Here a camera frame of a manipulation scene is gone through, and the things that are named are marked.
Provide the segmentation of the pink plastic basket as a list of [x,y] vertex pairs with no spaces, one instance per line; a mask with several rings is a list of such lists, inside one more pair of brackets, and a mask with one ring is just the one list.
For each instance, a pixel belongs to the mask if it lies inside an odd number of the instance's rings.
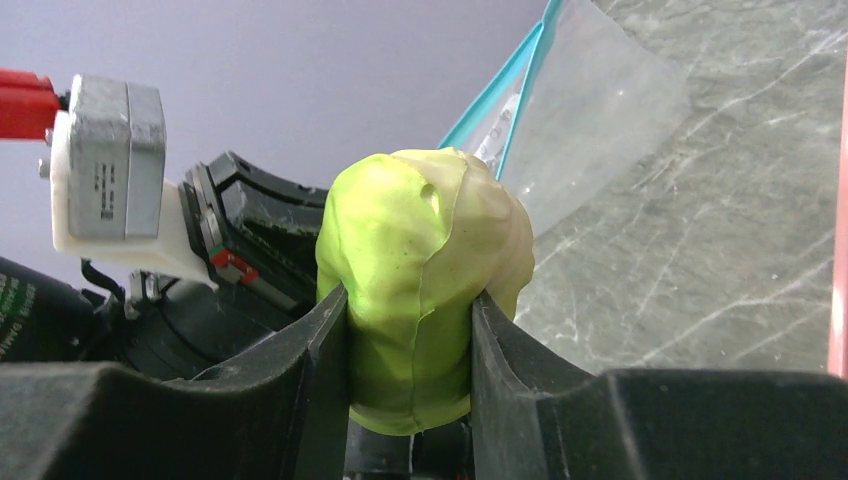
[[834,228],[828,372],[847,379],[847,72],[844,72]]

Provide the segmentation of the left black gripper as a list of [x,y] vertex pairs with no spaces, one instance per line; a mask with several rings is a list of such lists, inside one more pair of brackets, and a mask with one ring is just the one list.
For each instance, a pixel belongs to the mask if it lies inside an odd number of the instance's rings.
[[138,318],[125,323],[126,363],[190,379],[308,313],[326,196],[233,152],[189,170],[179,211],[210,281],[138,273],[144,292],[133,300]]

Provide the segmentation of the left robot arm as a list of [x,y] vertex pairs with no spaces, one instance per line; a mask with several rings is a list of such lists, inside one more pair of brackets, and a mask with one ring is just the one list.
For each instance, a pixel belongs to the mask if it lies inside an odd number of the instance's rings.
[[116,361],[190,379],[284,329],[315,304],[315,243],[327,193],[232,152],[163,196],[185,272],[138,265],[127,287],[83,261],[76,289],[1,263],[5,362]]

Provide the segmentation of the clear zip top bag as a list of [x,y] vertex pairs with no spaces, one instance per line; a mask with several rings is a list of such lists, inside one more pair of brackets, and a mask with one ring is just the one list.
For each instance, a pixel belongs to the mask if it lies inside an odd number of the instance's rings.
[[542,235],[652,155],[689,115],[686,80],[590,1],[552,1],[444,138]]

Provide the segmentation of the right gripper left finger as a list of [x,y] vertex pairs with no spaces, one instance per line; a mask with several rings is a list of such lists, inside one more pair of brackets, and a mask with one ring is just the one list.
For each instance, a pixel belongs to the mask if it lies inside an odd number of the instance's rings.
[[339,479],[347,294],[193,380],[112,363],[1,369],[5,479]]

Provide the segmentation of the green cabbage toy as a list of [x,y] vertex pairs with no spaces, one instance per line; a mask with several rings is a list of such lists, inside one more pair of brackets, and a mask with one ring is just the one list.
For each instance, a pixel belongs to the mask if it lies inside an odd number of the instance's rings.
[[535,266],[522,204],[455,148],[368,156],[341,172],[316,244],[317,294],[348,294],[350,415],[413,435],[471,408],[471,312],[513,318]]

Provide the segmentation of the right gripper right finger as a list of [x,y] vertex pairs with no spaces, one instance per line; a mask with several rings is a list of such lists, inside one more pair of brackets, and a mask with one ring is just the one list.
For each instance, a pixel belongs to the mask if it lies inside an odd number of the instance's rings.
[[592,375],[472,310],[480,479],[843,479],[847,385],[808,372],[613,369]]

